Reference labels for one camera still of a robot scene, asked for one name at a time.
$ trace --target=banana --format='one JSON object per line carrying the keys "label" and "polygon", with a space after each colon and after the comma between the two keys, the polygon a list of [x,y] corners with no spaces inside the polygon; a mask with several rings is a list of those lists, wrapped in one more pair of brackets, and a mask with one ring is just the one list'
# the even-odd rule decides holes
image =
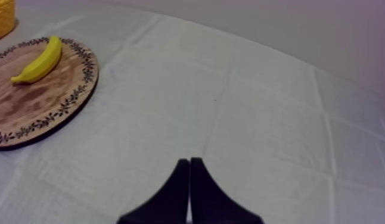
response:
{"label": "banana", "polygon": [[59,62],[62,42],[59,37],[51,36],[43,53],[30,63],[18,76],[11,77],[12,83],[34,83],[46,76]]}

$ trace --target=round wooden tray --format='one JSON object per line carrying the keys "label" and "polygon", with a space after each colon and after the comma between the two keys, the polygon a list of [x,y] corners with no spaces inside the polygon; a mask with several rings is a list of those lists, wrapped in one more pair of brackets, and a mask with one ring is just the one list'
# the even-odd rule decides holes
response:
{"label": "round wooden tray", "polygon": [[92,95],[98,81],[97,58],[85,45],[63,39],[55,69],[31,85],[13,85],[38,58],[49,38],[33,39],[0,53],[0,150],[32,143],[71,119]]}

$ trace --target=white wall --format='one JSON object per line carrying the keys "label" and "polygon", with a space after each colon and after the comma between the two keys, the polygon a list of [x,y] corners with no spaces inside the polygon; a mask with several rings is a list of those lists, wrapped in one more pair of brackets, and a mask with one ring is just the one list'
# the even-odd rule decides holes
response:
{"label": "white wall", "polygon": [[99,0],[240,35],[385,97],[385,0]]}

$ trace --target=wooden plate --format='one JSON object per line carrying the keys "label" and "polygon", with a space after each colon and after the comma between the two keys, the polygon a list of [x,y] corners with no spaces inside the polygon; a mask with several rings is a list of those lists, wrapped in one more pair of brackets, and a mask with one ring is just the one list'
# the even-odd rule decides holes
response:
{"label": "wooden plate", "polygon": [[85,45],[62,39],[62,57],[50,74],[31,85],[13,85],[38,58],[49,38],[33,39],[0,53],[0,150],[32,143],[76,114],[98,81],[97,58]]}

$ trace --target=table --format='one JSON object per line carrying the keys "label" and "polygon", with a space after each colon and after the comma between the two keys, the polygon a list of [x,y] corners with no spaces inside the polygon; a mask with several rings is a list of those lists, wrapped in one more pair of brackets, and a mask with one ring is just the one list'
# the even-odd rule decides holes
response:
{"label": "table", "polygon": [[385,101],[261,44],[91,1],[18,1],[0,50],[58,35],[100,61],[49,138],[0,153],[0,223],[116,223],[179,158],[270,224],[385,223]]}

